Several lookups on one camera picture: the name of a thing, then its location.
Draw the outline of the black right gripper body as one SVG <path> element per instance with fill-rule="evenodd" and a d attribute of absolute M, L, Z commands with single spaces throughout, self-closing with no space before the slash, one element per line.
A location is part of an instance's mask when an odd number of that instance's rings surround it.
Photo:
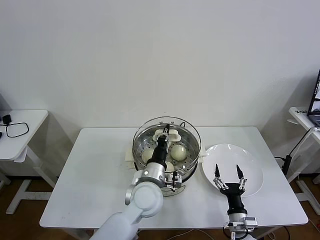
<path fill-rule="evenodd" d="M 226 183 L 228 188 L 221 188 L 219 191 L 221 194 L 227 197 L 228 210 L 227 214 L 247 214 L 245 205 L 242 202 L 241 195 L 245 192 L 240 188 L 239 183 Z"/>

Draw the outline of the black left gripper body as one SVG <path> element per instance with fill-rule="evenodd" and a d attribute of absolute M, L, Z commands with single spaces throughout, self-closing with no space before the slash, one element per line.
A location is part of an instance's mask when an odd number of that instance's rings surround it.
<path fill-rule="evenodd" d="M 148 160 L 148 163 L 166 165 L 167 153 L 167 142 L 159 139 L 157 146 L 153 151 L 152 157 Z"/>

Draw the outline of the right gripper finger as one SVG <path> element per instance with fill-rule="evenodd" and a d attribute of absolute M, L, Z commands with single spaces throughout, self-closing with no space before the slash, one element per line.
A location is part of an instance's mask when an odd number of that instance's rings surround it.
<path fill-rule="evenodd" d="M 226 185 L 226 183 L 222 180 L 221 175 L 220 175 L 220 170 L 219 170 L 219 166 L 216 163 L 215 164 L 215 170 L 214 170 L 214 179 L 213 182 L 215 184 L 215 186 L 219 189 L 219 190 L 228 190 L 229 187 Z"/>
<path fill-rule="evenodd" d="M 238 188 L 242 191 L 246 190 L 246 183 L 248 179 L 244 176 L 243 171 L 241 170 L 240 166 L 237 164 L 236 165 L 236 171 L 237 171 L 237 176 L 238 176 Z"/>

